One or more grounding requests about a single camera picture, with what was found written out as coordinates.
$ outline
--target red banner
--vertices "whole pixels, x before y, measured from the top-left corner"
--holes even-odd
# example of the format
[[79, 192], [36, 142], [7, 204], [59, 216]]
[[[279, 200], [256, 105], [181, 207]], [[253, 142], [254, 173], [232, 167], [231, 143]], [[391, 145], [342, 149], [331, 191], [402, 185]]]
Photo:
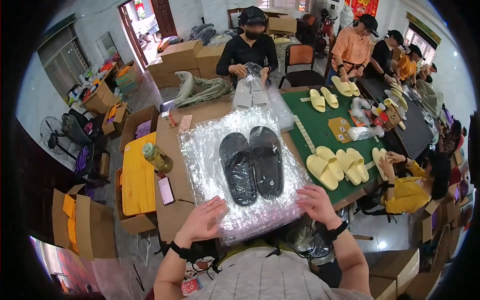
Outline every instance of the red banner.
[[375, 16], [377, 14], [378, 0], [352, 0], [351, 7], [353, 8], [355, 20], [364, 13]]

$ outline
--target standing fan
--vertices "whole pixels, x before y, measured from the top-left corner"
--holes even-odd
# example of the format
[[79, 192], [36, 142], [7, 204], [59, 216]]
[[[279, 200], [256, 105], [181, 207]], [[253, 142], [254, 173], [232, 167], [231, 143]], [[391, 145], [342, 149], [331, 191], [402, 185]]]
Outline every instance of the standing fan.
[[61, 122], [55, 117], [46, 117], [40, 123], [40, 137], [45, 146], [55, 154], [68, 154], [77, 160], [67, 150], [70, 147], [70, 140], [61, 130]]

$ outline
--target orange chair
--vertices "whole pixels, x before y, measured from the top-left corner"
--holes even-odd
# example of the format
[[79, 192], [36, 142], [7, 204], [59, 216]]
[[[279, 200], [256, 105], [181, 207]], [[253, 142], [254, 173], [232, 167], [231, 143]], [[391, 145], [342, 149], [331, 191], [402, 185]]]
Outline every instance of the orange chair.
[[[285, 53], [285, 76], [282, 77], [278, 88], [282, 88], [285, 79], [292, 87], [325, 85], [325, 79], [313, 70], [315, 63], [315, 52], [311, 45], [299, 44], [289, 45]], [[288, 73], [288, 66], [311, 65], [310, 70], [295, 71]]]

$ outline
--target green table mat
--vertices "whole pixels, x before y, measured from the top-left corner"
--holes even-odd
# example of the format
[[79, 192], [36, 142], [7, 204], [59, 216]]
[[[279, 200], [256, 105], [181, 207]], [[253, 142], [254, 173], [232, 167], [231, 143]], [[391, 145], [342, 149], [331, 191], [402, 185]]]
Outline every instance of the green table mat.
[[[353, 97], [345, 97], [341, 95], [335, 87], [329, 88], [329, 90], [332, 94], [338, 96], [337, 99], [339, 107], [333, 109], [327, 104], [327, 102], [325, 102], [326, 110], [323, 113], [315, 110], [312, 107], [311, 101], [301, 100], [302, 98], [310, 97], [310, 93], [308, 90], [301, 92], [285, 93], [282, 94], [282, 96], [288, 107], [290, 107], [293, 114], [298, 117], [301, 124], [307, 131], [315, 148], [318, 146], [325, 146], [330, 148], [333, 153], [335, 153], [338, 149], [346, 150], [348, 148], [355, 148], [363, 156], [365, 160], [365, 165], [371, 163], [373, 161], [372, 149], [374, 147], [377, 147], [379, 149], [384, 148], [382, 141], [378, 139], [379, 141], [377, 142], [374, 138], [360, 141], [351, 141], [345, 144], [337, 141], [330, 127], [328, 127], [328, 120], [337, 117], [343, 117], [348, 121], [351, 127], [354, 127], [355, 124], [353, 123], [350, 113], [348, 112]], [[300, 154], [301, 159], [305, 163], [307, 157], [312, 154], [312, 151], [308, 147], [305, 138], [303, 137], [300, 129], [298, 128], [298, 125], [295, 124], [294, 129], [291, 130], [289, 133], [293, 143], [295, 144]], [[373, 167], [369, 169], [368, 173], [370, 175], [370, 179], [367, 183], [374, 181], [379, 176], [378, 169], [374, 164]], [[317, 180], [317, 178], [315, 178], [315, 176], [313, 176], [311, 173], [309, 174], [315, 184], [323, 186]], [[367, 183], [361, 183], [355, 186], [350, 181], [343, 179], [341, 182], [338, 183], [338, 188], [335, 191], [330, 191], [327, 188], [325, 188], [325, 190], [330, 197], [330, 201], [332, 202], [332, 204], [335, 204], [340, 200], [346, 198], [350, 194], [358, 191]]]

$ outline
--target doorway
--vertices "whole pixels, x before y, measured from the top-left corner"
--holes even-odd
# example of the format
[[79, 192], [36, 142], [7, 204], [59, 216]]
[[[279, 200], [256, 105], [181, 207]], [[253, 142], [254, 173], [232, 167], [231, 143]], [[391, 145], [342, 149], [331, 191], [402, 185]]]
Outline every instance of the doorway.
[[127, 37], [146, 70], [162, 39], [177, 35], [168, 0], [131, 0], [119, 6], [119, 11]]

